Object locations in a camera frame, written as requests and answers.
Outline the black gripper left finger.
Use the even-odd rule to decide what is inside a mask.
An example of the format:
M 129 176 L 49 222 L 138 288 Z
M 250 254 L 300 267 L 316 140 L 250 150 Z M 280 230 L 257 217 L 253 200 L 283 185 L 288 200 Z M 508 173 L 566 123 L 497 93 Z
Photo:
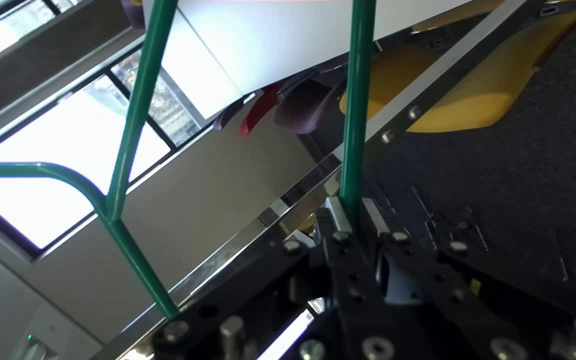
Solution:
M 343 201 L 337 196 L 326 198 L 316 220 L 345 354 L 351 360 L 395 360 L 397 346 L 386 334 L 389 322 L 382 315 L 386 303 Z

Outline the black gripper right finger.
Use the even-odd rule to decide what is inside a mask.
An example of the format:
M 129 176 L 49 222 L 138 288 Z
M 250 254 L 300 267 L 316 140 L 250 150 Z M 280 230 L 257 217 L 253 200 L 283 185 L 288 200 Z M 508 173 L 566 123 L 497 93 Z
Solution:
M 375 239 L 376 282 L 398 319 L 404 360 L 522 360 L 514 325 L 497 315 L 435 249 L 398 239 L 373 198 L 362 214 Z

